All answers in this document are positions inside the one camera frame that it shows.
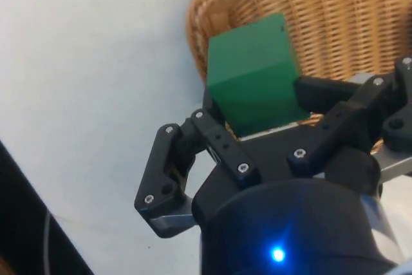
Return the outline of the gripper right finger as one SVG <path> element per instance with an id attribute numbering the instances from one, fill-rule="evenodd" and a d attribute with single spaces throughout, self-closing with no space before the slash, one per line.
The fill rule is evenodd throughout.
<path id="1" fill-rule="evenodd" d="M 411 152 L 411 58 L 363 84 L 301 76 L 294 91 L 300 107 L 323 118 L 289 154 L 293 171 L 318 171 L 344 147 L 368 153 L 380 139 L 392 151 Z"/>

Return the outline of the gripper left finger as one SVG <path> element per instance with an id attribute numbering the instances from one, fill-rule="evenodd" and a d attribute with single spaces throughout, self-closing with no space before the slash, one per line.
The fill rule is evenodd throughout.
<path id="1" fill-rule="evenodd" d="M 196 155 L 207 151 L 216 165 L 194 197 L 185 192 Z M 135 198 L 135 209 L 161 238 L 194 225 L 204 229 L 217 210 L 242 190 L 258 185 L 258 165 L 225 128 L 208 91 L 185 122 L 159 128 Z"/>

